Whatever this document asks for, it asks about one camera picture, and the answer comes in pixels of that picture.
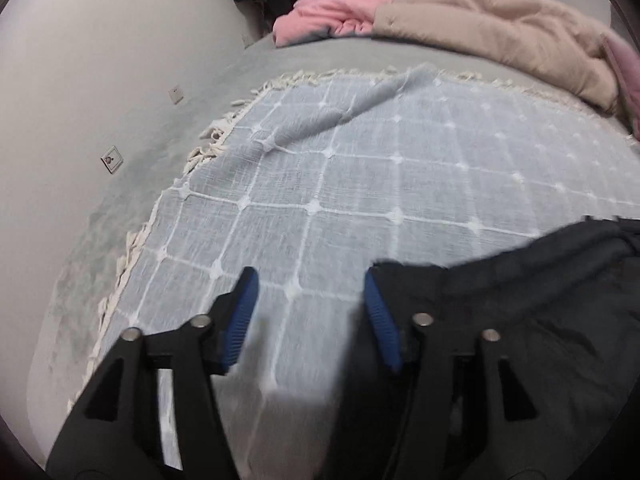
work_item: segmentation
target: blanket fringe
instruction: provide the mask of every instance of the blanket fringe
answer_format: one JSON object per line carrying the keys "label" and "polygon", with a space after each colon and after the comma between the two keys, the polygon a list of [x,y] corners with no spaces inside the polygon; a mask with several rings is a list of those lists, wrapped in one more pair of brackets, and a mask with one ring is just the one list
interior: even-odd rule
{"label": "blanket fringe", "polygon": [[539,97],[545,101],[564,105],[571,110],[586,113],[591,117],[598,116],[587,103],[561,89],[554,91],[535,88],[533,84],[531,86],[516,85],[514,84],[513,79],[494,79],[493,81],[488,82],[485,81],[484,77],[479,72],[451,72],[449,70],[440,70],[438,75],[447,75],[462,81],[475,81],[480,84],[491,85],[493,87],[508,88],[533,97]]}
{"label": "blanket fringe", "polygon": [[[433,65],[431,64],[422,64],[420,66],[428,66],[431,70],[433,70]],[[238,109],[224,114],[221,119],[213,120],[211,124],[200,134],[200,139],[210,139],[211,142],[208,144],[208,146],[199,146],[191,150],[187,157],[187,163],[184,167],[184,174],[191,173],[191,171],[193,171],[199,165],[221,155],[226,148],[225,146],[223,146],[223,144],[236,124],[238,124],[238,122],[249,113],[253,106],[258,104],[270,90],[284,90],[288,87],[299,86],[303,84],[317,86],[320,82],[331,79],[336,75],[366,76],[369,77],[373,82],[379,82],[389,79],[397,73],[398,69],[391,65],[379,73],[367,73],[356,69],[332,69],[325,72],[309,72],[299,70],[295,73],[285,73],[276,79],[267,81],[260,88],[251,90],[251,94],[252,96],[254,96],[253,99],[237,99],[235,101],[232,101],[231,106],[237,107]],[[562,104],[568,108],[572,108],[573,110],[586,112],[590,116],[597,117],[597,114],[595,114],[587,104],[584,104],[579,99],[573,96],[562,94],[560,92],[543,91],[535,89],[533,88],[533,86],[524,87],[514,85],[511,79],[507,79],[506,81],[496,79],[492,82],[487,82],[482,77],[482,74],[477,72],[450,72],[447,70],[439,70],[437,74],[438,76],[448,76],[450,78],[464,81],[472,80],[481,84],[490,84],[492,86],[509,88],[525,94],[530,94],[535,97],[543,98],[557,104]],[[640,152],[638,142],[635,139],[633,139],[633,141],[634,147]],[[156,221],[156,215],[158,214],[158,207],[161,199],[162,194],[154,203],[151,216],[149,217],[149,220],[145,224],[143,224],[142,229],[137,233],[130,232],[127,234],[126,254],[118,258],[116,263],[115,289],[108,297],[101,300],[98,304],[98,339],[96,340],[94,348],[92,349],[92,352],[88,357],[86,372],[84,374],[84,377],[82,378],[82,388],[78,391],[78,393],[76,393],[74,399],[70,399],[68,401],[68,411],[71,411],[71,408],[73,407],[75,401],[78,399],[82,390],[84,390],[86,384],[89,381],[89,378],[91,378],[91,375],[94,373],[95,367],[98,364],[98,356],[102,347],[104,336],[109,327],[111,317],[113,317],[113,313],[117,307],[118,302],[120,301],[120,297],[124,291],[125,286],[127,285],[127,282],[129,281],[129,277],[131,275],[133,267],[136,265],[140,254],[142,253],[142,246],[145,243],[146,238],[148,237],[151,228]]]}

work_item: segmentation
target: wall outlet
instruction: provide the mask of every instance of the wall outlet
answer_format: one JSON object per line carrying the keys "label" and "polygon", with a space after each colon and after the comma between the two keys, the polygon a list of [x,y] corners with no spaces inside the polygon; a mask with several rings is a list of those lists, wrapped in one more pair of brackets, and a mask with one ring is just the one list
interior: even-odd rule
{"label": "wall outlet", "polygon": [[122,155],[115,146],[111,146],[109,151],[101,156],[100,160],[105,165],[109,173],[114,173],[122,166]]}
{"label": "wall outlet", "polygon": [[180,101],[182,101],[184,94],[182,93],[182,88],[180,88],[180,85],[176,85],[171,88],[171,90],[169,90],[169,97],[171,98],[171,101],[174,102],[174,105],[177,105]]}

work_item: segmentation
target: screw head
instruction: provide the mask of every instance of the screw head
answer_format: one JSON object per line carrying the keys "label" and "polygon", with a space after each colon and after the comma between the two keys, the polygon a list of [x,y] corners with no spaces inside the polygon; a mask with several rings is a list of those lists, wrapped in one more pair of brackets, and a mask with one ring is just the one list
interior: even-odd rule
{"label": "screw head", "polygon": [[417,314],[414,314],[413,320],[418,326],[429,326],[434,321],[433,317],[426,312],[418,312]]}
{"label": "screw head", "polygon": [[120,337],[124,339],[124,341],[135,341],[142,335],[142,331],[139,328],[134,326],[130,326],[122,331]]}
{"label": "screw head", "polygon": [[493,328],[487,328],[486,330],[482,330],[482,339],[495,343],[496,341],[500,341],[500,333]]}
{"label": "screw head", "polygon": [[189,322],[191,323],[191,326],[204,328],[211,323],[211,318],[206,314],[198,314],[197,316],[192,317]]}

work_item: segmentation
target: pink cloth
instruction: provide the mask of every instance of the pink cloth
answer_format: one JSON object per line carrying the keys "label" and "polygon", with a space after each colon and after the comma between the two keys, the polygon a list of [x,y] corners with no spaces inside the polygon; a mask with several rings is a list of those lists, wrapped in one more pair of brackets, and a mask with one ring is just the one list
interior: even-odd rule
{"label": "pink cloth", "polygon": [[276,46],[340,36],[370,36],[380,4],[391,0],[298,0],[273,24]]}
{"label": "pink cloth", "polygon": [[634,137],[640,140],[640,56],[623,41],[603,38],[604,51],[620,85],[620,97],[631,123]]}

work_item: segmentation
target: pink blanket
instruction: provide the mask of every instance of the pink blanket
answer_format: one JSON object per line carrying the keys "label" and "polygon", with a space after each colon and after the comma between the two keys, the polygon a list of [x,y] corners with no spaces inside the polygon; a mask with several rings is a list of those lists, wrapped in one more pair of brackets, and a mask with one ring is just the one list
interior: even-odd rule
{"label": "pink blanket", "polygon": [[273,24],[276,46],[341,36],[370,36],[380,4],[391,0],[298,0]]}

